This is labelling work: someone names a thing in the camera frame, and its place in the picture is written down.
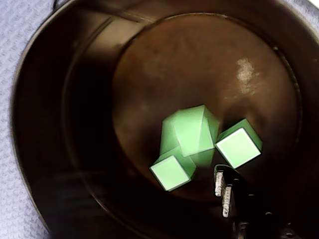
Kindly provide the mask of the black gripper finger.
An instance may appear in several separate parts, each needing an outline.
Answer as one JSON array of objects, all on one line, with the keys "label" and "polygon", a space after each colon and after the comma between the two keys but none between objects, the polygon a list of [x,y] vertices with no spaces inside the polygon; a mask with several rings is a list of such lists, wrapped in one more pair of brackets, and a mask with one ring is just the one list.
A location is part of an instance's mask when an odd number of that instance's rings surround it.
[{"label": "black gripper finger", "polygon": [[225,164],[213,169],[214,195],[221,198],[221,215],[231,220],[234,239],[298,239],[240,173]]}]

